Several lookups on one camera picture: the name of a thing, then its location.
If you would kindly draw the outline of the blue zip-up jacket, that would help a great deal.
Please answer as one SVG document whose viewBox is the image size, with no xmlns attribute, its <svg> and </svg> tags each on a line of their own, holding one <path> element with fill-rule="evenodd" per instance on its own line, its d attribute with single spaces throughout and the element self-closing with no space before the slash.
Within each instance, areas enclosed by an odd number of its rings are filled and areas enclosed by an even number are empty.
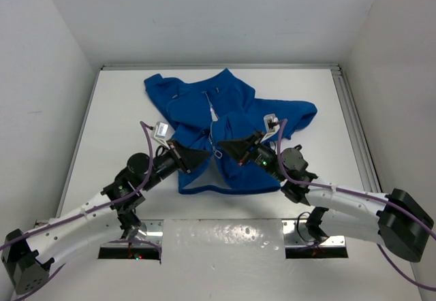
<svg viewBox="0 0 436 301">
<path fill-rule="evenodd" d="M 218 143 L 264 130 L 264 117 L 287 120 L 283 137 L 307 127 L 317 114 L 309 101 L 260 99 L 255 89 L 228 69 L 212 78 L 186 83 L 155 74 L 144 80 L 154 106 L 174 130 L 173 139 L 212 155 L 191 174 L 179 173 L 178 192 L 192 195 L 215 191 L 228 195 L 270 193 L 280 184 L 254 163 L 237 165 Z"/>
</svg>

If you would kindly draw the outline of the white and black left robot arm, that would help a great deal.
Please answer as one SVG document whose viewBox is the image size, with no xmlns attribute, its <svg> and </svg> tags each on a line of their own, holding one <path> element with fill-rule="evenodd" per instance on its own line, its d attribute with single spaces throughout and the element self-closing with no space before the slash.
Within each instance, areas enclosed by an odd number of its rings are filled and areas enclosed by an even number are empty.
<svg viewBox="0 0 436 301">
<path fill-rule="evenodd" d="M 17 296 L 28 296 L 75 255 L 97 244 L 120 240 L 141 222 L 135 208 L 151 190 L 177 171 L 190 174 L 211 152 L 176 140 L 156 158 L 136 153 L 112 183 L 66 215 L 26 232 L 15 229 L 1 246 L 1 262 Z"/>
</svg>

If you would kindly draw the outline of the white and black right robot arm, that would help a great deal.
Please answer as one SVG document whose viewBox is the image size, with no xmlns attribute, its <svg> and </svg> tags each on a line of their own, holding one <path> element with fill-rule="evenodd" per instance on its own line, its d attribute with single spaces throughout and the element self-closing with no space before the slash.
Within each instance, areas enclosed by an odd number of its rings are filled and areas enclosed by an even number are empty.
<svg viewBox="0 0 436 301">
<path fill-rule="evenodd" d="M 384 246 L 408 262 L 422 259 L 434 221 L 408 192 L 370 193 L 321 183 L 307 171 L 300 145 L 279 151 L 261 139 L 257 131 L 218 145 L 239 166 L 257 165 L 282 183 L 290 201 L 312 207 L 294 225 L 296 242 L 321 244 L 331 236 L 346 236 Z"/>
</svg>

